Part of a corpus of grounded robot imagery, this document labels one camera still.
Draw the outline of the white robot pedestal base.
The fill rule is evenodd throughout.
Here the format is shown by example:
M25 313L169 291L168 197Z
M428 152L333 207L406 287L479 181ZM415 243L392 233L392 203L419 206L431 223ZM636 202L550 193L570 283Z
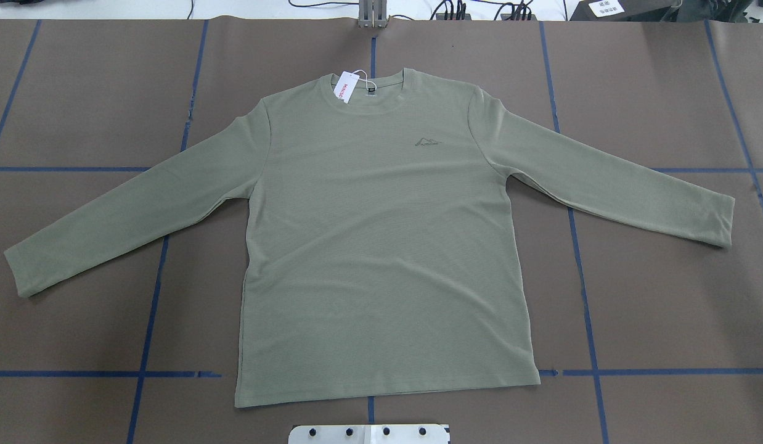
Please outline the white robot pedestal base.
M335 424L292 428L288 443L450 443L442 424Z

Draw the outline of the olive green long-sleeve shirt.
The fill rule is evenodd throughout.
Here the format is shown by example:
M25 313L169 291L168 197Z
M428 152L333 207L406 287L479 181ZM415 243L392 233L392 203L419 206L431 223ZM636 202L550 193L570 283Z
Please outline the olive green long-sleeve shirt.
M732 244L735 200L404 68L372 93L337 74L5 250L28 298L249 204L234 404L539 385L507 181L604 219Z

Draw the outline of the grey aluminium frame post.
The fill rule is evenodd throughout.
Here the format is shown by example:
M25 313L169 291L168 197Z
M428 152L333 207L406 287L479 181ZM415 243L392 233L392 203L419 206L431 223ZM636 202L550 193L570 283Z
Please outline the grey aluminium frame post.
M359 28L386 28L388 26L387 0L358 0L357 3Z

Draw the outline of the white Miniso hang tag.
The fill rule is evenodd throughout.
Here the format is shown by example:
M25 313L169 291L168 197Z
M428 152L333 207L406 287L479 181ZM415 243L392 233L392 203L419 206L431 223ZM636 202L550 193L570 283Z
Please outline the white Miniso hang tag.
M369 81L367 73L364 70L355 70L353 72L344 71L340 74L337 83L333 88L333 95L337 99L345 104L348 104L353 97L354 90L357 84L365 90L370 90L370 85L374 85L372 81Z

